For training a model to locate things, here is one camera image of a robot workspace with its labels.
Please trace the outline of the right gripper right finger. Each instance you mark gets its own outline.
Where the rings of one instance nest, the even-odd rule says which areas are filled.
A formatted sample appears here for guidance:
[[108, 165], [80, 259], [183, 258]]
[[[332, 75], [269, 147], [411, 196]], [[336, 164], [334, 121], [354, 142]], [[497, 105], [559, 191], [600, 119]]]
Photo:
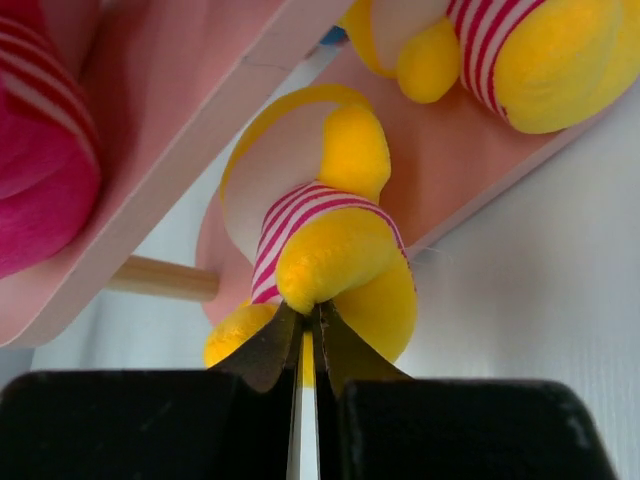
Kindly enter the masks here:
[[315, 309], [324, 479], [612, 479], [594, 421], [555, 381], [416, 379], [332, 303]]

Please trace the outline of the pink white panda plush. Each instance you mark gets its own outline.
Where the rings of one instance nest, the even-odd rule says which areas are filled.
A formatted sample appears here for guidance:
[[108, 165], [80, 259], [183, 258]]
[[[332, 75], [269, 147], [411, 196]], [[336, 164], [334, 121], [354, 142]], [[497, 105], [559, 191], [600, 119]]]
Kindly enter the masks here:
[[1, 274], [55, 255], [96, 201], [99, 139], [80, 85], [97, 3], [1, 4]]

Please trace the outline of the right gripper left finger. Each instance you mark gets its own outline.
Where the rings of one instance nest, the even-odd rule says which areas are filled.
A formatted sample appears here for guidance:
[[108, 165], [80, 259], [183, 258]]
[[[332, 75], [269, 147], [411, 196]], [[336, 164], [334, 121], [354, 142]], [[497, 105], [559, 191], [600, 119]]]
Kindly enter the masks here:
[[302, 317], [207, 370], [36, 371], [1, 394], [5, 479], [294, 479]]

